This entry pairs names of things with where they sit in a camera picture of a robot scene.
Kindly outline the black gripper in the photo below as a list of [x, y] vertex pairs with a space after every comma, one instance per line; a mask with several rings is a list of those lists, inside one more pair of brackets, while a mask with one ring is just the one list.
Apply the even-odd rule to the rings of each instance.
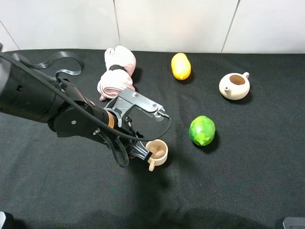
[[131, 125], [131, 119], [123, 121], [122, 126], [118, 126], [117, 118], [114, 114], [103, 114], [102, 117], [95, 117], [95, 123], [107, 135], [114, 147], [119, 151], [126, 151], [127, 155], [148, 160], [152, 152], [141, 142], [143, 136], [135, 132]]

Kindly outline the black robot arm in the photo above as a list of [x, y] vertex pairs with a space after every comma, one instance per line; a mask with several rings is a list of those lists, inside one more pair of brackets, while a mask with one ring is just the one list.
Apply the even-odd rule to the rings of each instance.
[[80, 57], [71, 52], [57, 52], [38, 64], [17, 53], [1, 53], [1, 112], [46, 123], [58, 137], [81, 136], [107, 145], [121, 167], [126, 167], [131, 157], [147, 161], [152, 153], [144, 146], [143, 136], [134, 131], [131, 119], [113, 106], [122, 97], [112, 99], [104, 108], [82, 95], [68, 79], [42, 72], [63, 58], [72, 58], [84, 67]]

